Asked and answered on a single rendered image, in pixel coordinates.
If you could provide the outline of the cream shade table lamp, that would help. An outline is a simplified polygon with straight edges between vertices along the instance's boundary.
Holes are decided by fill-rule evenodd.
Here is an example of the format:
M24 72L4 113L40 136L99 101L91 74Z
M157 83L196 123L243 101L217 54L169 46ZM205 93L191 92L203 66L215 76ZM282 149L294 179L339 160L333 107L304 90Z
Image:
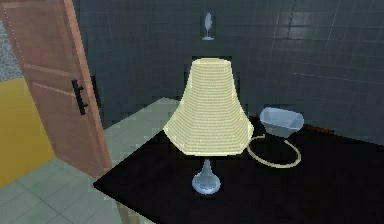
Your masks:
M242 153L254 131L238 99L230 61L201 58L192 62L182 99L163 131L184 154L205 158L192 179L194 190L216 193L221 182L210 158Z

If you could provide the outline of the pale blue bowl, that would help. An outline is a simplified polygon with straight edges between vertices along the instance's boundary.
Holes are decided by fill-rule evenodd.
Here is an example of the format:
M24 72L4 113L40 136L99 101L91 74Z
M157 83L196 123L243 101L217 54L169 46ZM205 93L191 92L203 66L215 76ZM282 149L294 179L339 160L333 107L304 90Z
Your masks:
M266 107L260 113L260 122L268 134L288 138L302 129L304 117L297 112Z

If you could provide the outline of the black table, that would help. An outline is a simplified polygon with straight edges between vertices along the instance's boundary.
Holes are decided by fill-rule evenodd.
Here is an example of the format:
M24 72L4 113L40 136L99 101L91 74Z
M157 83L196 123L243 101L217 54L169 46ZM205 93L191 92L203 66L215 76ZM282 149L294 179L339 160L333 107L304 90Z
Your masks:
M213 195L191 184L200 157L156 134L94 186L155 224L384 224L384 146L303 129L215 157Z

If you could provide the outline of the brown wooden room door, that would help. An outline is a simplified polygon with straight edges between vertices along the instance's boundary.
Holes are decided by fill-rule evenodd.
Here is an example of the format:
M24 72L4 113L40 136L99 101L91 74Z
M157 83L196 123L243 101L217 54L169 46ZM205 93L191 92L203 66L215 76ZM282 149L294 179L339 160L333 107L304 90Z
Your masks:
M56 157L104 175L111 159L73 0L0 0L0 18ZM84 87L85 115L73 79Z

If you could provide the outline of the small grey wall fixture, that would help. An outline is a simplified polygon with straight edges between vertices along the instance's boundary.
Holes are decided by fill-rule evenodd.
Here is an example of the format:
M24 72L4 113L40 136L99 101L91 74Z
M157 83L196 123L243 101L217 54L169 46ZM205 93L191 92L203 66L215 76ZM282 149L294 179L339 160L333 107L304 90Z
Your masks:
M207 12L202 22L202 40L211 41L214 39L214 37L211 35L212 24L212 15L210 12Z

